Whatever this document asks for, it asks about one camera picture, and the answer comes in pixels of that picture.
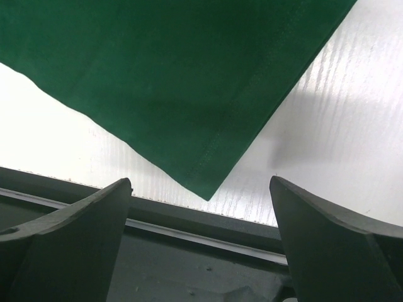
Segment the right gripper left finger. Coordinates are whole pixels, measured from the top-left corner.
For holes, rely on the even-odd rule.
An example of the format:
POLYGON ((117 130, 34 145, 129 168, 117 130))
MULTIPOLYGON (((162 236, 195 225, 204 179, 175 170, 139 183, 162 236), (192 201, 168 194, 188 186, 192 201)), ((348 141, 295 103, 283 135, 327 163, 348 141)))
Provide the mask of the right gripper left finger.
POLYGON ((131 192, 120 179, 1 231, 1 301, 106 301, 131 192))

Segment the green t-shirt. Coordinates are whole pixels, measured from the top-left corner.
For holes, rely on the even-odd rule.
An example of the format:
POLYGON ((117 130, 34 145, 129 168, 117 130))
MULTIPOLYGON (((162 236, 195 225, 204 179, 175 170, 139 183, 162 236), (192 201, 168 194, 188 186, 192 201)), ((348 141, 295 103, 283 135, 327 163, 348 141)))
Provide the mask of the green t-shirt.
POLYGON ((353 1, 2 1, 1 62, 209 200, 353 1))

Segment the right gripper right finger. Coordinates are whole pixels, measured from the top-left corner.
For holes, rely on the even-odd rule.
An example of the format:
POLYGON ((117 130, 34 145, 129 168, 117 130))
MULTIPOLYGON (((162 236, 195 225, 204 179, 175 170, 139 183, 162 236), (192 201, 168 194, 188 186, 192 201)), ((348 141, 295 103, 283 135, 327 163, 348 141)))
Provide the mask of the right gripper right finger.
POLYGON ((402 301, 402 227, 274 176, 270 193, 299 301, 402 301))

